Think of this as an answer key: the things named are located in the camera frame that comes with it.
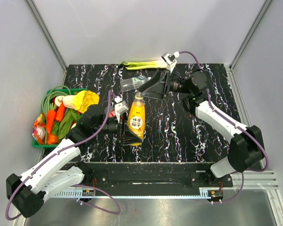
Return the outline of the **clear bottle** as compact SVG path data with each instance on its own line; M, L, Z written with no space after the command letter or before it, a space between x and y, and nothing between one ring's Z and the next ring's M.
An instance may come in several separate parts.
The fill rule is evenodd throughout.
M151 77L137 76L137 77L132 77L129 79L121 80L120 81L121 90L123 92L128 92L131 90L138 89L150 79Z

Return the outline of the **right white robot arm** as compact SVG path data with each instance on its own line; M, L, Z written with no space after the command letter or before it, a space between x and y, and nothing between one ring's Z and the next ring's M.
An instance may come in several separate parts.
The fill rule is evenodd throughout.
M154 76L138 88L143 97L164 99L169 92L183 93L185 111L203 120L220 133L229 143L228 155L210 166L205 181L217 186L222 177L251 169L253 165L267 160L261 130L248 127L218 109L211 101L207 78L201 70L181 79L167 69L157 69Z

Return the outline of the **yellow juice bottle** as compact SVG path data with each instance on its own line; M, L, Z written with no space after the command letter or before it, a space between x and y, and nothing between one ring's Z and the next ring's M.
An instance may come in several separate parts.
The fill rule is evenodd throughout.
M130 108L128 128L132 133L134 133L138 138L141 139L141 142L131 143L130 146L140 146L142 144L145 132L145 118L145 102L143 100L141 92L137 92Z

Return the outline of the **red cap water bottle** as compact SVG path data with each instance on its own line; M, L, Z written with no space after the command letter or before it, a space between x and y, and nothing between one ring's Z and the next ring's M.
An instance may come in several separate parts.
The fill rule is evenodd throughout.
M109 117L109 118L115 118L115 117L116 117L116 112L115 112L115 110L106 111L106 114L108 114L108 117Z

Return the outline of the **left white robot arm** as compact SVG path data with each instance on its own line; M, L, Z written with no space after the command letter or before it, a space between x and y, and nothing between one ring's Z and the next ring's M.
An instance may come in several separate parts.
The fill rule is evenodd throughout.
M120 111L115 118L109 118L109 107L89 106L50 154L20 176L13 173L6 179L8 206L15 206L20 215L29 218L56 193L78 184L95 185L94 170L83 161L60 175L56 173L101 132L116 134L121 145L140 143L142 138L129 129L126 109L122 106Z

